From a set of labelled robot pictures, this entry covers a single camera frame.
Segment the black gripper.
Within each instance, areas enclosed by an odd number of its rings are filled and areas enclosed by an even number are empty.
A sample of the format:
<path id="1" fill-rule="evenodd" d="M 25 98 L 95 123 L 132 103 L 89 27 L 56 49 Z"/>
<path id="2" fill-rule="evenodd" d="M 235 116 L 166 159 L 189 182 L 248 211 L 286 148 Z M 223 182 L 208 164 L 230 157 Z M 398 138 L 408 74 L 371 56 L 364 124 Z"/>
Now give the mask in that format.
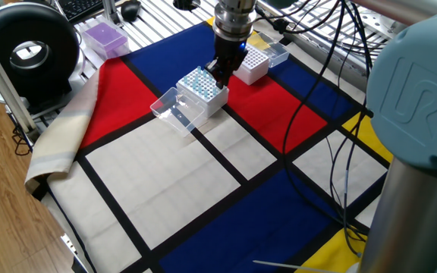
<path id="1" fill-rule="evenodd" d="M 240 67 L 245 59 L 248 53 L 246 44 L 245 40 L 230 41 L 220 36 L 215 37 L 215 56 L 206 64 L 205 70 L 218 83 L 220 89 L 228 85 L 233 72 Z"/>

